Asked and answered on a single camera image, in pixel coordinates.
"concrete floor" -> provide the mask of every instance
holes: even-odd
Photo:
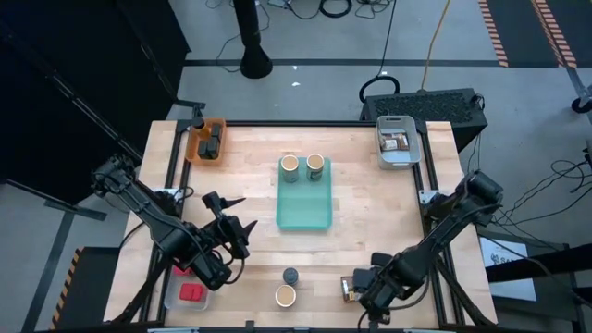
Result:
[[[303,16],[315,12],[316,0],[294,0]],[[444,1],[399,0],[387,57],[425,59],[427,47]],[[188,59],[214,59],[224,41],[238,33],[232,8],[225,1],[208,9],[204,1],[171,0],[179,24],[193,50]],[[263,46],[272,58],[373,58],[384,47],[389,10],[376,19],[331,19],[319,16],[297,20],[279,8],[265,5],[270,29]],[[495,60],[493,47],[476,0],[453,1],[435,44],[433,59]],[[240,41],[228,45],[222,59],[241,57]],[[360,86],[376,75],[367,66],[276,66],[263,80],[247,80],[221,68],[187,67],[179,98],[207,103],[207,116],[233,119],[357,119]],[[419,89],[423,68],[386,67],[401,82],[402,92]],[[578,69],[582,80],[592,82],[592,69]],[[428,90],[473,87],[486,97],[489,126],[482,134],[481,168],[505,189],[504,203],[511,206],[527,189],[551,174],[557,159],[583,160],[581,150],[592,127],[586,116],[569,110],[575,97],[562,68],[431,68]],[[390,93],[377,85],[368,93]],[[173,107],[169,119],[189,117],[187,108]],[[472,146],[461,153],[463,167]],[[581,191],[570,194],[575,179],[561,179],[518,210],[516,219],[539,216],[570,204]],[[590,242],[586,208],[592,196],[571,210],[524,224],[524,229],[547,241],[579,245]],[[80,205],[108,213],[107,220],[76,216],[55,273],[37,329],[47,329],[71,256],[79,246],[117,246],[127,215],[97,198]],[[0,186],[0,251],[14,253],[1,259],[0,331],[20,331],[33,293],[43,272],[62,218],[62,212],[43,207],[43,200],[11,186]],[[578,275],[580,286],[592,285],[592,276]],[[504,326],[539,331],[570,331],[566,323],[523,314],[499,314]]]

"red block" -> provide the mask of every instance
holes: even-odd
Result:
[[[183,301],[199,302],[204,296],[204,286],[199,283],[183,283],[179,298]]]
[[[188,277],[189,275],[191,275],[191,268],[187,268],[184,271],[182,271],[177,266],[173,266],[173,273],[176,276]]]

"orange tray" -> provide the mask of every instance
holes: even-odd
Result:
[[[200,156],[197,154],[197,147],[200,146],[200,141],[202,139],[200,139],[200,137],[197,136],[197,129],[191,127],[191,129],[189,130],[189,139],[187,140],[187,149],[185,150],[185,159],[197,166],[217,167],[220,165],[220,163],[222,163],[224,147],[226,146],[226,120],[224,120],[224,118],[204,118],[203,122],[205,123],[205,126],[210,130],[210,132],[212,132],[212,127],[215,124],[222,126],[222,138],[220,142],[220,150],[218,151],[218,158],[211,160],[205,160],[200,158]]]

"metal container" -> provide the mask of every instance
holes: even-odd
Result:
[[[298,180],[298,157],[285,155],[281,159],[281,174],[286,182],[292,183]]]
[[[306,158],[306,177],[310,180],[319,180],[323,177],[325,158],[321,154],[310,154]]]
[[[380,133],[405,133],[409,141],[408,151],[383,152],[380,149]],[[415,120],[409,116],[380,116],[376,120],[376,157],[378,166],[384,170],[409,169],[421,158],[421,147],[417,139]]]

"green plastic tray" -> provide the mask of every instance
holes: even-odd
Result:
[[[286,230],[325,230],[333,223],[331,160],[325,157],[323,177],[306,177],[306,157],[298,157],[298,180],[288,183],[277,162],[277,215],[279,228]]]

